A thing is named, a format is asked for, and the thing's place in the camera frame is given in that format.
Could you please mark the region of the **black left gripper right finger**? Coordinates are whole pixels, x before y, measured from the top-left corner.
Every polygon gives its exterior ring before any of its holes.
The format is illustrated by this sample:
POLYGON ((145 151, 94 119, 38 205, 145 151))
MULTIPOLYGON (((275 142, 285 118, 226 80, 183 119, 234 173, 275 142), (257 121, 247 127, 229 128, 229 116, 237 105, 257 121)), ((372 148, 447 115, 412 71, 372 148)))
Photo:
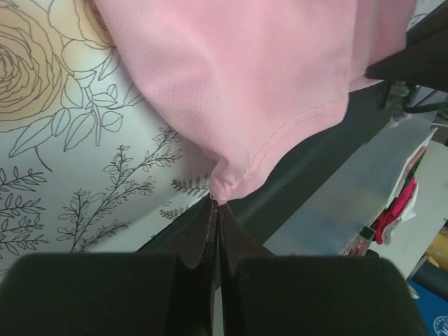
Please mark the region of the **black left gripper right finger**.
POLYGON ((279 257, 218 210, 226 335, 426 335, 407 283, 373 256, 279 257))

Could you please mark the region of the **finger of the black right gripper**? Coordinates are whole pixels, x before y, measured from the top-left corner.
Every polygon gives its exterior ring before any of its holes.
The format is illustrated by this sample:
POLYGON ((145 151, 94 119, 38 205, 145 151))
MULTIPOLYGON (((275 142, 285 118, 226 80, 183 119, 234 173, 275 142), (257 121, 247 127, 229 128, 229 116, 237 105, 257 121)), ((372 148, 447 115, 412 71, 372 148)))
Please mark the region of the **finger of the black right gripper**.
POLYGON ((366 76, 428 88, 447 87, 447 2, 407 32, 404 50, 369 66, 366 76))

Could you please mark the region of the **pink t shirt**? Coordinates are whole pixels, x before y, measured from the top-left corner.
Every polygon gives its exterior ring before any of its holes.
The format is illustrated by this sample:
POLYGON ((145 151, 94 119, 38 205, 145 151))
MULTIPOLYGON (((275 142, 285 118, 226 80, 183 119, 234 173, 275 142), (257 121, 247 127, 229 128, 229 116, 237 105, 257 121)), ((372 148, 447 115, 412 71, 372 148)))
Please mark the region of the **pink t shirt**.
POLYGON ((414 1, 98 1, 134 84, 216 161, 220 204, 340 123, 367 68, 405 48, 414 1))

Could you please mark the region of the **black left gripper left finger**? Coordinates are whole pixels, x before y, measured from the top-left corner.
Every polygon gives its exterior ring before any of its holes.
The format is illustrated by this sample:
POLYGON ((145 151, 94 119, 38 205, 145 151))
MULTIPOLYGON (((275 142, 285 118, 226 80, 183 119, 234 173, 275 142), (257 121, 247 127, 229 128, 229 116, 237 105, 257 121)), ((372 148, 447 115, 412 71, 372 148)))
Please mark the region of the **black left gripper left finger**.
POLYGON ((34 253, 1 283, 2 335, 211 335, 218 206, 164 246, 34 253))

